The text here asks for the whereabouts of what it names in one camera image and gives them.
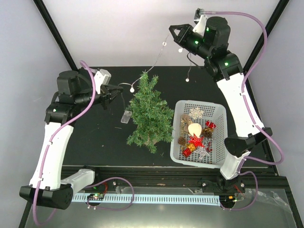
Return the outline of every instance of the pine cone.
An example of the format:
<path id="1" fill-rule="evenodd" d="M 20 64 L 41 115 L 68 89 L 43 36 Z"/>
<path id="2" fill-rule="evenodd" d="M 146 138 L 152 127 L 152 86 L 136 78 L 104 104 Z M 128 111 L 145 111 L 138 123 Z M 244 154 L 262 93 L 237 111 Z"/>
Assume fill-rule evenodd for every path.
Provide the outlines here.
<path id="1" fill-rule="evenodd" d="M 184 146 L 184 145 L 186 145 L 186 139 L 185 138 L 183 138 L 183 137 L 180 137 L 179 139 L 178 139 L 178 144 L 179 145 L 182 145 L 182 146 Z"/>
<path id="2" fill-rule="evenodd" d="M 206 138 L 212 138 L 213 129 L 211 128 L 204 128 L 201 134 Z"/>

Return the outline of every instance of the red gift box ornament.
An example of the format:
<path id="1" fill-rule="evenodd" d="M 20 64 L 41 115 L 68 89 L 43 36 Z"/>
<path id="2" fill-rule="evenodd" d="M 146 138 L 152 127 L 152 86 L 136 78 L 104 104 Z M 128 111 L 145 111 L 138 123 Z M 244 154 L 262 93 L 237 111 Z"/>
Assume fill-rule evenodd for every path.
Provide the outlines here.
<path id="1" fill-rule="evenodd" d="M 211 129 L 214 129 L 214 128 L 216 127 L 216 125 L 215 125 L 213 122 L 210 122 L 210 121 L 207 121 L 207 122 L 206 122 L 206 126 L 207 126 L 208 128 L 211 128 Z"/>
<path id="2" fill-rule="evenodd" d="M 182 152 L 182 155 L 184 155 L 186 158 L 188 158 L 192 154 L 192 151 L 187 148 Z"/>
<path id="3" fill-rule="evenodd" d="M 204 139 L 204 137 L 196 137 L 196 135 L 194 134 L 194 137 L 192 136 L 189 136 L 190 140 L 189 140 L 189 143 L 192 143 L 194 144 L 195 147 L 198 147 L 198 146 L 201 146 L 201 147 L 204 147 L 202 141 Z"/>

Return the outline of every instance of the christmas ornament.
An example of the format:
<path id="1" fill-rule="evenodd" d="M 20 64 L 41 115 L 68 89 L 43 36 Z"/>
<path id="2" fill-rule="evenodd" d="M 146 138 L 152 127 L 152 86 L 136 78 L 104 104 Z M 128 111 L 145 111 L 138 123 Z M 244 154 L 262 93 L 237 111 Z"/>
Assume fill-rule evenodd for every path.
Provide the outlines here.
<path id="1" fill-rule="evenodd" d="M 180 121 L 184 125 L 183 131 L 188 133 L 188 126 L 189 124 L 192 124 L 191 117 L 187 114 L 183 114 L 181 115 Z"/>
<path id="2" fill-rule="evenodd" d="M 199 146 L 194 152 L 199 153 L 199 160 L 203 160 L 205 156 L 210 156 L 210 154 L 206 151 L 206 148 L 201 146 Z"/>
<path id="3" fill-rule="evenodd" d="M 192 123 L 188 126 L 188 132 L 193 137 L 194 135 L 200 136 L 202 127 L 199 123 Z"/>
<path id="4" fill-rule="evenodd" d="M 201 132 L 201 134 L 206 138 L 212 138 L 212 133 L 213 133 L 213 129 L 208 127 L 204 128 L 203 131 Z"/>
<path id="5" fill-rule="evenodd" d="M 206 122 L 206 126 L 207 126 L 208 128 L 211 128 L 211 129 L 214 129 L 214 128 L 216 127 L 216 125 L 215 125 L 213 122 L 210 122 L 210 121 L 207 121 L 207 122 Z"/>
<path id="6" fill-rule="evenodd" d="M 188 144 L 188 145 L 187 145 L 187 148 L 188 148 L 189 150 L 191 150 L 191 152 L 195 151 L 195 149 L 196 149 L 196 147 L 195 147 L 195 145 L 194 145 L 193 143 Z"/>
<path id="7" fill-rule="evenodd" d="M 184 137 L 180 137 L 177 142 L 179 145 L 185 146 L 187 143 L 187 140 Z"/>
<path id="8" fill-rule="evenodd" d="M 206 138 L 212 138 L 212 134 L 216 125 L 213 122 L 207 121 L 206 128 L 203 129 L 202 135 Z"/>
<path id="9" fill-rule="evenodd" d="M 211 149 L 211 142 L 208 143 L 208 146 L 206 148 L 206 151 L 211 153 L 212 152 L 212 149 Z"/>
<path id="10" fill-rule="evenodd" d="M 194 144 L 195 147 L 198 147 L 198 146 L 203 147 L 203 144 L 202 144 L 202 141 L 204 139 L 203 137 L 198 138 L 198 137 L 196 137 L 196 135 L 194 135 L 193 137 L 190 136 L 189 138 L 190 138 L 190 140 L 188 142 Z"/>
<path id="11" fill-rule="evenodd" d="M 203 117 L 203 113 L 204 112 L 199 107 L 191 108 L 189 116 L 191 116 L 194 120 L 196 120 L 198 118 L 202 118 Z"/>
<path id="12" fill-rule="evenodd" d="M 187 148 L 182 152 L 182 155 L 184 155 L 186 158 L 188 158 L 192 154 L 192 151 Z"/>

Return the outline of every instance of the black tabletop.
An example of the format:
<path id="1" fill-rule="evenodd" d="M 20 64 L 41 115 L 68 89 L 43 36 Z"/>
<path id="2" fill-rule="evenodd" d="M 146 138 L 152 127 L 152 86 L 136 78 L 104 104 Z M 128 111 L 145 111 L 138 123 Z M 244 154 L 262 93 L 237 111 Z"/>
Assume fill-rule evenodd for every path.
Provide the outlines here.
<path id="1" fill-rule="evenodd" d="M 139 78 L 142 71 L 150 67 L 125 66 L 102 67 L 111 75 L 110 84 L 132 83 Z M 156 66 L 149 75 L 159 76 L 155 89 L 161 92 L 161 98 L 168 102 L 171 109 L 179 100 L 205 101 L 221 104 L 227 111 L 228 134 L 235 133 L 235 125 L 227 102 L 220 89 L 205 70 L 192 67 L 190 81 L 186 82 L 188 66 Z M 122 85 L 125 90 L 125 105 L 129 104 L 133 94 L 129 85 Z M 93 166 L 183 166 L 170 158 L 170 143 L 158 142 L 157 153 L 152 154 L 146 147 L 127 145 L 126 140 L 136 129 L 132 119 L 128 124 L 121 123 L 124 113 L 124 102 L 121 96 L 116 97 L 104 110 L 101 105 L 93 106 L 83 117 L 77 120 L 74 131 L 68 142 L 64 165 Z M 254 148 L 252 156 L 263 159 L 264 149 L 261 145 Z M 246 161 L 244 167 L 266 167 L 255 161 Z"/>

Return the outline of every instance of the snowflake ornament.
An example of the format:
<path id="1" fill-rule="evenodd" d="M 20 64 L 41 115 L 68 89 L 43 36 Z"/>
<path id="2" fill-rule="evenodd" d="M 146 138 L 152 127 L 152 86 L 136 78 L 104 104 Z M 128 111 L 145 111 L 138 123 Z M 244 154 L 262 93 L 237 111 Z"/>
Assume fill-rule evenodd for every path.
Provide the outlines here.
<path id="1" fill-rule="evenodd" d="M 202 118 L 203 113 L 204 112 L 199 107 L 191 108 L 189 116 L 191 116 L 194 120 L 196 120 L 196 119 Z"/>

